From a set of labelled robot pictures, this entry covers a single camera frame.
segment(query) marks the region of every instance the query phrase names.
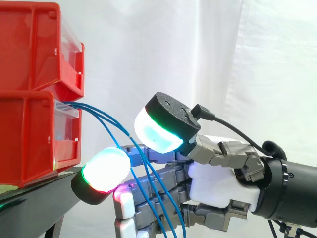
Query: blue cable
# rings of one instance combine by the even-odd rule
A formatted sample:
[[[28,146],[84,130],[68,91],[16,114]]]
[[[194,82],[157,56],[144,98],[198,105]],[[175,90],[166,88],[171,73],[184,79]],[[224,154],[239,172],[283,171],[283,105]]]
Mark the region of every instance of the blue cable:
[[[119,145],[118,141],[114,138],[113,134],[111,133],[111,131],[109,130],[109,128],[106,126],[106,124],[104,123],[104,121],[101,120],[100,117],[99,117],[96,113],[94,113],[94,112],[92,112],[91,115],[93,115],[95,118],[98,119],[98,121],[100,121],[100,123],[104,126],[104,128],[107,130],[108,134],[110,135],[110,137],[111,137],[112,140],[114,141],[115,145],[116,145],[119,149],[121,149],[121,146]]]
[[[95,118],[97,118],[97,119],[99,120],[99,122],[100,122],[100,123],[104,126],[104,128],[107,130],[108,134],[110,135],[110,137],[112,138],[112,140],[114,141],[114,143],[117,145],[117,147],[118,147],[119,149],[121,149],[121,147],[120,147],[118,141],[114,138],[113,134],[111,133],[111,131],[109,130],[109,128],[107,127],[107,125],[100,119],[100,117],[98,116],[98,114],[95,113],[95,112],[92,111],[92,110],[90,110],[89,113],[91,113]],[[130,168],[130,171],[131,171],[131,173],[132,173],[132,175],[133,175],[133,177],[134,177],[134,180],[137,182],[137,185],[138,185],[138,187],[139,187],[141,193],[143,194],[143,196],[144,196],[146,202],[148,203],[150,209],[152,210],[154,216],[156,217],[156,219],[157,219],[157,221],[158,221],[158,224],[159,224],[159,226],[160,226],[161,229],[162,229],[162,232],[163,232],[163,234],[164,234],[164,237],[167,238],[166,230],[165,230],[165,228],[164,228],[164,225],[163,225],[162,221],[161,221],[160,218],[159,218],[159,215],[157,214],[155,208],[153,207],[153,205],[151,204],[151,202],[150,202],[149,198],[147,197],[145,191],[143,190],[143,188],[142,188],[142,186],[141,186],[141,184],[140,184],[140,181],[139,181],[138,177],[136,177],[136,175],[135,175],[133,169]]]
[[[140,188],[140,191],[141,191],[142,195],[144,196],[144,198],[147,201],[148,205],[150,206],[154,216],[156,217],[156,219],[158,221],[158,224],[159,224],[160,228],[162,229],[162,232],[163,232],[165,238],[167,238],[167,234],[166,234],[166,230],[164,228],[164,225],[163,225],[162,221],[160,220],[158,214],[156,213],[155,208],[153,207],[152,203],[150,202],[150,200],[148,199],[147,195],[145,194],[145,192],[144,192],[144,190],[142,188],[142,185],[140,184],[140,181],[139,181],[138,177],[136,177],[136,175],[135,175],[135,173],[134,173],[132,168],[130,168],[130,171],[131,171],[135,181],[137,182],[138,187]]]
[[[149,179],[149,182],[151,184],[151,186],[153,187],[154,191],[156,191],[153,183],[152,183],[152,180],[151,180],[151,177],[150,177],[150,174],[149,174],[149,171],[148,171],[148,168],[146,165],[148,165],[150,167],[150,169],[152,170],[153,174],[156,176],[156,178],[158,179],[160,185],[162,186],[163,190],[165,191],[166,195],[168,196],[168,198],[170,199],[171,203],[173,204],[178,216],[179,216],[179,219],[180,219],[180,222],[181,222],[181,225],[182,225],[182,229],[183,229],[183,237],[186,238],[186,228],[185,228],[185,223],[184,223],[184,220],[183,220],[183,217],[181,215],[181,212],[178,208],[178,206],[176,205],[174,199],[172,198],[172,196],[170,195],[170,193],[168,192],[167,188],[165,187],[164,183],[161,181],[159,175],[157,174],[157,172],[155,171],[155,169],[153,168],[153,166],[151,165],[151,163],[148,161],[148,159],[146,158],[145,154],[143,153],[142,149],[139,147],[139,145],[135,142],[135,140],[130,136],[130,134],[128,133],[128,131],[116,120],[114,119],[113,117],[111,117],[109,114],[93,107],[93,106],[90,106],[88,104],[84,104],[84,103],[75,103],[75,102],[65,102],[66,104],[69,104],[69,105],[72,105],[72,106],[80,106],[80,107],[83,107],[83,109],[92,109],[92,110],[95,110],[103,115],[105,115],[106,117],[110,118],[112,121],[109,121],[108,119],[106,119],[105,117],[103,117],[102,115],[98,114],[98,116],[100,116],[101,118],[105,119],[106,121],[108,121],[109,123],[111,123],[112,125],[116,126],[117,128],[119,128],[123,133],[125,133],[129,138],[130,140],[133,142],[133,144],[136,146],[136,148],[138,149],[140,155],[141,155],[141,159],[144,163],[144,167],[145,167],[145,170],[147,172],[147,176],[148,176],[148,179]],[[172,231],[175,231],[173,226],[171,226],[171,224],[169,223]]]
[[[90,112],[90,113],[93,113],[93,115],[97,115],[97,113],[95,113],[95,112],[93,112],[92,110],[90,110],[90,109],[88,109],[88,108],[86,108],[86,107],[83,107],[83,106],[77,106],[77,105],[76,105],[76,106],[74,106],[74,108],[82,109],[82,110],[88,111],[88,112]],[[119,125],[116,124],[115,126],[118,127],[119,129],[121,129],[121,127],[122,127],[120,124],[119,124]],[[161,205],[161,207],[162,207],[163,213],[165,214],[166,220],[167,220],[167,222],[168,222],[168,224],[169,224],[169,226],[170,226],[170,228],[171,228],[171,230],[172,230],[172,233],[173,233],[174,237],[177,238],[177,234],[176,234],[175,229],[174,229],[174,226],[173,226],[173,224],[172,224],[172,222],[171,222],[171,220],[170,220],[170,218],[169,218],[169,215],[168,215],[167,210],[166,210],[166,208],[165,208],[165,206],[164,206],[164,203],[163,203],[163,201],[162,201],[162,199],[161,199],[161,197],[160,197],[160,195],[159,195],[158,190],[155,188],[155,186],[154,186],[154,184],[153,184],[153,182],[152,182],[152,178],[151,178],[151,176],[150,176],[150,172],[149,172],[149,169],[148,169],[148,167],[147,167],[147,159],[144,159],[144,157],[142,157],[142,156],[141,156],[141,158],[142,158],[142,161],[143,161],[143,164],[144,164],[146,173],[147,173],[147,175],[148,175],[148,180],[149,180],[149,182],[150,182],[150,185],[151,185],[152,189],[154,190],[155,195],[157,196],[157,199],[158,199],[158,201],[159,201],[159,203],[160,203],[160,205]]]

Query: red storage bin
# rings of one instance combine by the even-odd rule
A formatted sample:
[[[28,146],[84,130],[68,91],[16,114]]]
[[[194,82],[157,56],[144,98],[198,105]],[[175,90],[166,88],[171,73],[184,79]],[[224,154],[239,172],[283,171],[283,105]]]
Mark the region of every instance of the red storage bin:
[[[0,90],[84,96],[84,45],[52,2],[0,1]]]
[[[81,112],[51,92],[0,91],[0,184],[24,187],[80,163]]]

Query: black sensor cap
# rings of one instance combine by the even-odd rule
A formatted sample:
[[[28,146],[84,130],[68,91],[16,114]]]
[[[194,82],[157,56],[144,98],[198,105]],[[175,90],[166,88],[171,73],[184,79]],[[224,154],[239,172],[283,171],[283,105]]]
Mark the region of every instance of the black sensor cap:
[[[94,190],[89,186],[88,183],[84,180],[82,172],[79,171],[75,177],[71,180],[71,188],[74,194],[83,202],[86,202],[90,205],[98,205],[102,203],[110,194],[102,193]]]
[[[187,143],[201,129],[190,109],[173,97],[158,92],[146,104],[148,115],[161,127]]]

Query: black table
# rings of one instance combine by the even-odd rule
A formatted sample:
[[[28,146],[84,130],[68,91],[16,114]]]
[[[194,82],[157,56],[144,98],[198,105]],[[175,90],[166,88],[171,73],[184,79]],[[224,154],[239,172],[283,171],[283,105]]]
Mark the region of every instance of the black table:
[[[80,169],[0,194],[0,237],[58,238],[64,214],[79,202],[70,182]]]

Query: white backdrop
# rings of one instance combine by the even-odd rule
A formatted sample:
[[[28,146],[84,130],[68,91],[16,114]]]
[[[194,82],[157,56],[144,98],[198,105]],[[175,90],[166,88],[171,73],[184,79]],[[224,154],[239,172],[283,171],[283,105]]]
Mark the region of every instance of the white backdrop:
[[[190,107],[208,107],[258,143],[274,140],[290,161],[317,166],[316,1],[57,2],[86,47],[82,102],[110,113],[133,136],[135,116],[162,91]],[[238,138],[214,123],[204,123],[202,133]],[[82,137],[82,164],[112,145],[87,114]],[[111,199],[80,202],[66,214],[61,238],[113,238],[114,218]],[[188,237],[272,235],[266,220],[250,214],[248,222],[232,221],[227,233],[196,225]]]

